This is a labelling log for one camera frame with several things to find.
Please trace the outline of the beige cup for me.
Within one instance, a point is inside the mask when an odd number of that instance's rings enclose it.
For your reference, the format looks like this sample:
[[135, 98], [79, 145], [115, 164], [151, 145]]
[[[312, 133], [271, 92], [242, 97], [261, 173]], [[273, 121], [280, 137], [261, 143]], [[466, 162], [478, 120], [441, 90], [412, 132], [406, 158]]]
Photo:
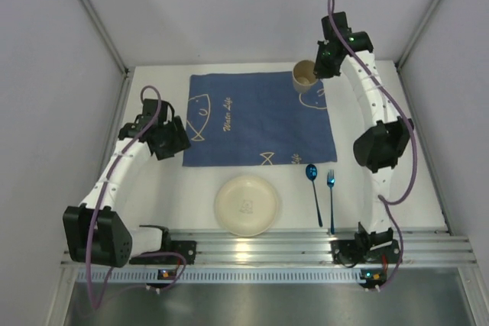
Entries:
[[314, 67], [315, 62], [312, 60], [301, 60], [294, 65], [292, 70], [293, 87], [298, 93], [308, 92], [318, 82]]

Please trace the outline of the blue cloth placemat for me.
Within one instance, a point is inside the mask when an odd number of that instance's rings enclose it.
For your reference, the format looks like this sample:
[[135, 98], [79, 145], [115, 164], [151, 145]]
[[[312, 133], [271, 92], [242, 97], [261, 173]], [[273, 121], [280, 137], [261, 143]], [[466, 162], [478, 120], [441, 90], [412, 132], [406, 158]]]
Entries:
[[298, 93], [290, 72], [192, 75], [186, 132], [186, 167], [337, 160], [323, 84]]

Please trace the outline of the cream round plate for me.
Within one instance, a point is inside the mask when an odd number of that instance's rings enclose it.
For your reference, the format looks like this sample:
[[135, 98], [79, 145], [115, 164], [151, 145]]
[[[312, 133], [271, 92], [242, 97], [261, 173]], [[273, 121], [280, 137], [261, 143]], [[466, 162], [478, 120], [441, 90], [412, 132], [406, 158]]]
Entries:
[[266, 179], [243, 175], [230, 179], [214, 201], [219, 225], [239, 237], [255, 237], [268, 231], [276, 221], [281, 199]]

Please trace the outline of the blue metal fork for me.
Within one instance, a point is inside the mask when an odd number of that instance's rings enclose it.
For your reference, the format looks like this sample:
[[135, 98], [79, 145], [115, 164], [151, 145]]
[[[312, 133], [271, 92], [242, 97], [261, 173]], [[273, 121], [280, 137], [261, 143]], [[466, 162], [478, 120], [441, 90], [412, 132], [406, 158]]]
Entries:
[[327, 186], [329, 187], [330, 194], [330, 233], [335, 234], [335, 220], [334, 220], [334, 203], [333, 203], [333, 188], [335, 185], [335, 173], [333, 169], [330, 169], [327, 173]]

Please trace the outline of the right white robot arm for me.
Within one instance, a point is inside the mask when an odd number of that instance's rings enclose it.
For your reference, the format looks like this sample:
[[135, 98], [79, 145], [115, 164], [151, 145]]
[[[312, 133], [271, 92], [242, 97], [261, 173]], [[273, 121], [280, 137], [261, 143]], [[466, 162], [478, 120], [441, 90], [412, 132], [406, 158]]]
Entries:
[[314, 74], [318, 79], [344, 76], [360, 106], [364, 132], [353, 143], [356, 163], [364, 172], [364, 205], [352, 240], [334, 243], [334, 261], [354, 266], [386, 257], [397, 261], [399, 246], [386, 203], [393, 172], [413, 132], [396, 103], [386, 95], [368, 34], [354, 32], [344, 12], [322, 19], [324, 39], [318, 43]]

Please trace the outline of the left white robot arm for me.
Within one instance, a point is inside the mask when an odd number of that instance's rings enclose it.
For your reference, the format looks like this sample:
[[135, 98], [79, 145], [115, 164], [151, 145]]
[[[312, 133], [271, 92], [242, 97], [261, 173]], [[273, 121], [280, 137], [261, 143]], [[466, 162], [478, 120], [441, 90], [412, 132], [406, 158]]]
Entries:
[[111, 159], [91, 192], [63, 213], [71, 260], [121, 268], [145, 253], [167, 255], [171, 249], [168, 228], [152, 224], [130, 227], [121, 213], [146, 162], [172, 158], [190, 146], [173, 106], [144, 99], [142, 112], [120, 129]]

